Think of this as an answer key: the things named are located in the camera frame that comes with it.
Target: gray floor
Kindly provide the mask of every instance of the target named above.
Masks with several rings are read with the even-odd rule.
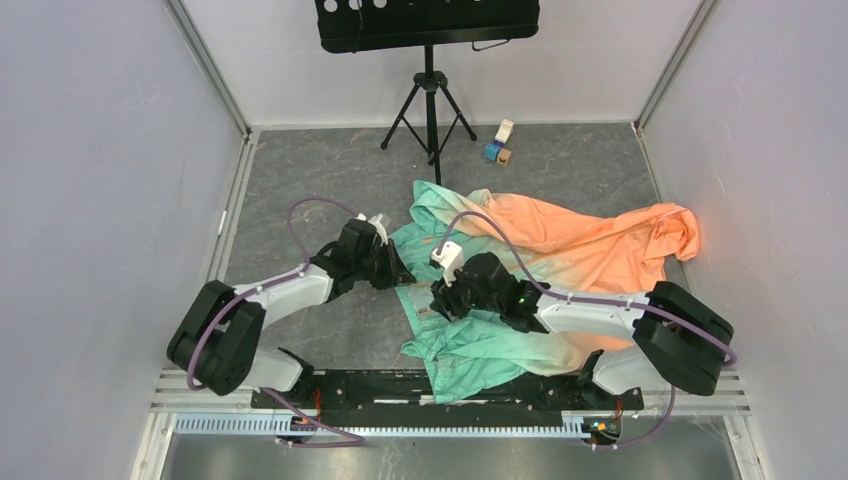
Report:
[[[624,434],[655,422],[628,419]],[[721,418],[675,419],[649,442],[594,454],[567,439],[371,438],[361,448],[316,451],[265,437],[177,435],[164,471],[167,480],[740,478]]]
[[[476,143],[456,132],[444,152],[445,186],[462,194],[478,188],[520,193],[598,216],[657,202],[628,125],[518,125],[507,167],[481,156],[495,130],[477,127]],[[408,132],[398,131],[381,151],[384,134],[385,129],[262,133],[227,282],[254,282],[299,262],[285,216],[292,202],[307,195],[332,196],[366,214],[387,213],[395,228],[410,222],[412,182],[432,180],[433,172]],[[295,227],[315,251],[335,239],[346,220],[336,207],[313,203],[297,212]],[[680,265],[666,264],[669,277],[685,285]],[[420,367],[417,359],[398,353],[411,338],[395,293],[361,286],[277,323],[263,342],[290,348],[316,367]],[[639,436],[655,422],[628,419],[625,437]],[[739,478],[720,418],[675,418],[650,442],[598,454],[568,440],[372,438],[363,448],[299,451],[262,437],[178,435],[163,478],[277,477]]]
[[[443,185],[461,194],[529,195],[577,212],[614,216],[658,201],[645,159],[629,125],[517,125],[508,166],[482,157],[497,127],[475,127],[480,140],[454,132],[442,157]],[[433,169],[412,137],[399,129],[380,150],[386,129],[262,132],[247,185],[226,281],[255,282],[296,266],[300,259],[286,229],[289,206],[308,195],[340,200],[367,215],[386,213],[389,229],[411,221],[412,182],[433,181]],[[348,215],[311,203],[295,228],[308,249],[337,238]],[[685,285],[679,263],[666,262],[670,279]],[[263,335],[319,368],[419,368],[399,353],[412,338],[393,291],[360,285],[334,302],[292,315]]]

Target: cloth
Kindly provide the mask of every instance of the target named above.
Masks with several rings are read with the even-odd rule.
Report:
[[[577,291],[627,293],[650,290],[665,279],[665,256],[688,260],[700,234],[695,216],[673,204],[657,204],[615,218],[581,215],[515,194],[476,190],[463,197],[424,181],[413,184],[413,223],[391,237],[418,283],[397,289],[415,339],[401,352],[424,360],[436,402],[452,402],[531,371],[555,375],[579,370],[589,353],[619,350],[628,342],[585,333],[520,333],[496,314],[474,310],[454,323],[430,309],[430,284],[441,270],[430,252],[456,214],[489,216],[518,247],[533,276]],[[492,252],[518,278],[523,272],[488,224],[465,217],[450,235],[466,259]]]

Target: gray wall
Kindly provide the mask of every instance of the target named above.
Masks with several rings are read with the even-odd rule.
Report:
[[[845,478],[848,3],[721,2],[648,126],[704,231],[694,291],[734,347],[776,479]]]
[[[158,0],[0,7],[0,478],[126,478],[239,136]]]
[[[481,53],[441,45],[435,66],[471,122],[630,121],[698,1],[541,0],[536,36]],[[184,2],[254,125],[388,125],[424,68],[420,47],[325,52],[314,1]],[[337,4],[349,8],[350,1]],[[373,19],[367,13],[365,30]],[[453,120],[443,96],[436,99],[440,119]],[[409,119],[424,121],[423,96]]]

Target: black music stand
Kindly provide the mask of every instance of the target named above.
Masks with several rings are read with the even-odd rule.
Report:
[[[398,47],[424,47],[424,72],[413,76],[414,85],[380,148],[386,149],[400,122],[418,140],[435,167],[441,185],[439,157],[457,121],[472,141],[477,135],[447,89],[444,73],[433,68],[433,45],[483,42],[531,37],[539,31],[539,0],[315,0],[321,46],[330,53],[356,53]],[[426,92],[427,143],[406,120],[406,110],[419,89]],[[436,92],[445,94],[456,116],[439,145]]]

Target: green cloth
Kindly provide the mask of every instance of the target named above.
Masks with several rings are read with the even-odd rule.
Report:
[[[528,368],[536,373],[562,373],[556,367],[562,348],[553,335],[517,332],[491,312],[473,310],[451,323],[430,310],[430,284],[442,276],[442,270],[430,266],[430,252],[447,229],[446,222],[465,208],[458,194],[438,185],[416,181],[413,190],[413,223],[391,235],[401,259],[419,282],[397,289],[415,333],[415,339],[403,345],[401,352],[424,360],[436,402],[474,395],[508,382]],[[480,204],[483,192],[475,191],[467,198]],[[472,237],[454,229],[450,240],[462,246],[466,260],[488,251],[507,267],[515,265],[507,246],[492,237]],[[543,268],[535,265],[530,272],[535,276]]]

